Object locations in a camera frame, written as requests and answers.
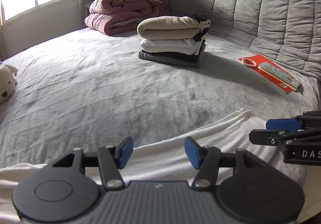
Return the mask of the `white garment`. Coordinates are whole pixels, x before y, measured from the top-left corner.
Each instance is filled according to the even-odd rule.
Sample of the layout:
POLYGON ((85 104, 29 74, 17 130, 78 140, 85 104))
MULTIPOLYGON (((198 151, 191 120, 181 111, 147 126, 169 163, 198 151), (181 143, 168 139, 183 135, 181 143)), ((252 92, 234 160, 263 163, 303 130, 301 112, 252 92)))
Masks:
MULTIPOLYGON (((126 184, 129 180, 187 180, 191 184, 196 170, 184 151, 184 139, 188 136, 201 146, 214 146, 223 153, 246 149, 269 163, 276 147, 253 145, 248 137, 253 129, 263 128, 264 120, 242 108, 183 135, 134 148, 126 167, 120 172, 126 184)), ((44 166, 46 164, 21 163, 1 169, 1 223, 20 222, 11 201, 12 191, 20 181, 44 166)))
POLYGON ((193 39, 183 40, 147 40, 142 39, 140 46, 148 53, 182 53, 186 55, 198 55, 203 40, 196 42, 193 39))

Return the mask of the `beige garment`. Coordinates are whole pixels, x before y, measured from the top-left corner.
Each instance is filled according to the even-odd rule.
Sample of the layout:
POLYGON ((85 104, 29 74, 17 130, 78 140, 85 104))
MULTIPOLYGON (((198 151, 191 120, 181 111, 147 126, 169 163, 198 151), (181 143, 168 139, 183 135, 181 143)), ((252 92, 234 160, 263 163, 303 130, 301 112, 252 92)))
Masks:
POLYGON ((143 20, 137 32, 147 40, 182 40, 193 38, 210 26, 209 19, 198 21, 188 16, 161 16, 143 20))

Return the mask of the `illustrated thin book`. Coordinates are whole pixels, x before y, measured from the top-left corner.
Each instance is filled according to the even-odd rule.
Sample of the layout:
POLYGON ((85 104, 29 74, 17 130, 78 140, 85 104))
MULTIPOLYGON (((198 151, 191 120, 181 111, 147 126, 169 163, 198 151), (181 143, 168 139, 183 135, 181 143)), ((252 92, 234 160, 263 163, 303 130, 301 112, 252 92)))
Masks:
POLYGON ((268 63, 268 62, 261 63, 258 65, 258 69, 269 74, 273 78, 283 82, 285 85, 287 85, 289 88, 291 88, 294 91, 297 91, 297 89, 300 86, 299 80, 297 80, 295 77, 293 77, 289 73, 285 72, 284 70, 281 70, 280 68, 274 66, 271 63, 268 63))

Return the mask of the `grey bed sheet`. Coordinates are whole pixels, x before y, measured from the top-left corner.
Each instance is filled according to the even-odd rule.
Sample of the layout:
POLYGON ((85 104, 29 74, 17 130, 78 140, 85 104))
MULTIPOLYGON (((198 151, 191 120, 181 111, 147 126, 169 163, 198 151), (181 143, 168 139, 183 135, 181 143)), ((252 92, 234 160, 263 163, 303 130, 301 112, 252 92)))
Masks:
POLYGON ((135 32, 82 29, 7 59, 18 68, 1 105, 1 167, 40 164, 67 150, 87 151, 131 136, 135 146, 176 137, 240 109, 269 120, 320 106, 320 82, 285 93, 239 62, 251 52, 208 35, 200 68, 139 59, 135 32))

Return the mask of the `red book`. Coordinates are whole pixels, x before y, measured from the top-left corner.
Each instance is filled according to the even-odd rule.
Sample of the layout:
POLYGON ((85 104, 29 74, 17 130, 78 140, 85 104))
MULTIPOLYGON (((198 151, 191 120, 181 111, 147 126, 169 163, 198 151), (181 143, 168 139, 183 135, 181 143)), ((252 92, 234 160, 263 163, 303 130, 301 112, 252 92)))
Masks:
POLYGON ((240 57, 238 61, 269 80, 285 93, 297 92, 300 81, 263 55, 240 57))

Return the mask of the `dark grey folded garment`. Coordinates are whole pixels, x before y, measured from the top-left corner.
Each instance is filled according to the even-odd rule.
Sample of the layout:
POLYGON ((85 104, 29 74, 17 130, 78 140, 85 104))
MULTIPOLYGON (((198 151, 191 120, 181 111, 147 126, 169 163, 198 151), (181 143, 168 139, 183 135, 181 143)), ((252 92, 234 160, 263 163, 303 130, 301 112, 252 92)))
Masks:
POLYGON ((206 44, 205 41, 203 41, 200 46, 199 53, 197 55, 187 55, 183 53, 174 52, 148 53, 141 50, 139 51, 138 57, 141 60, 153 61, 172 66, 200 68, 205 47, 206 44))

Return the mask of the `white folded garment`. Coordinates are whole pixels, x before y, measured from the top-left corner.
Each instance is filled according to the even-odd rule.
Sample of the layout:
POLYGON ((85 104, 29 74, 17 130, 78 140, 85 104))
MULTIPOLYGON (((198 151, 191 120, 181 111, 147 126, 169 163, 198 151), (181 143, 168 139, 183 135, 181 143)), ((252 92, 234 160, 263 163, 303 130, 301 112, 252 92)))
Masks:
POLYGON ((140 46, 148 53, 182 53, 186 55, 198 55, 203 40, 196 42, 193 39, 183 40, 147 40, 142 39, 140 46))

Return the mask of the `grey padded headboard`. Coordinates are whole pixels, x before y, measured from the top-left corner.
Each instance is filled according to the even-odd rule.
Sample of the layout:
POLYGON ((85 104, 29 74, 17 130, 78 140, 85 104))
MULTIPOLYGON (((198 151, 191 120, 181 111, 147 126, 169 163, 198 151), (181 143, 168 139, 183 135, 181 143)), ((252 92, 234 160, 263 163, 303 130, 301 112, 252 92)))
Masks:
POLYGON ((209 32, 284 67, 320 78, 320 0, 169 0, 203 14, 209 32))

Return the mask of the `white plush dog toy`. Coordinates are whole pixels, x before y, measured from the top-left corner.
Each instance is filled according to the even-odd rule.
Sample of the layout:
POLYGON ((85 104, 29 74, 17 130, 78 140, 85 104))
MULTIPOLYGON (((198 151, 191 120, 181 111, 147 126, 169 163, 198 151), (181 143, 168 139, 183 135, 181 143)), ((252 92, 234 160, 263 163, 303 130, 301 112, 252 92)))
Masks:
POLYGON ((0 104, 6 102, 15 92, 18 68, 10 64, 0 66, 0 104))

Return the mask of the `pink folded quilt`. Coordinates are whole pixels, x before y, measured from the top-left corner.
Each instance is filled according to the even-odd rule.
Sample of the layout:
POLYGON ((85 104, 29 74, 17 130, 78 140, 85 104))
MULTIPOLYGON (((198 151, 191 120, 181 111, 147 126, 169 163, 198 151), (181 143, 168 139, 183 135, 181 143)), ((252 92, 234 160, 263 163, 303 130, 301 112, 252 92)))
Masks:
POLYGON ((169 11, 168 0, 94 0, 84 23, 111 36, 135 31, 141 21, 168 15, 169 11))

